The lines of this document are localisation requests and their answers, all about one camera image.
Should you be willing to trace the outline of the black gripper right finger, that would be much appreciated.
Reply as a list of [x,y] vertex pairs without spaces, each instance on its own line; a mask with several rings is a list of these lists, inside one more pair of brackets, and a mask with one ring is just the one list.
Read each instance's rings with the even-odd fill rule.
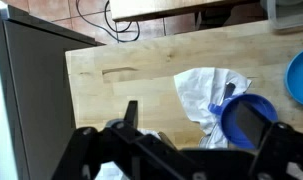
[[258,148],[272,122],[249,102],[240,101],[236,108],[236,124],[249,142]]

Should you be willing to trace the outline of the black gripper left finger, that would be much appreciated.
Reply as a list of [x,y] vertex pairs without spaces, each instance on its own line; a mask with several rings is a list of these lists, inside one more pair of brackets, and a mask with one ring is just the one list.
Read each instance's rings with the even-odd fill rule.
[[138,126],[138,102],[136,100],[128,103],[124,121],[134,128]]

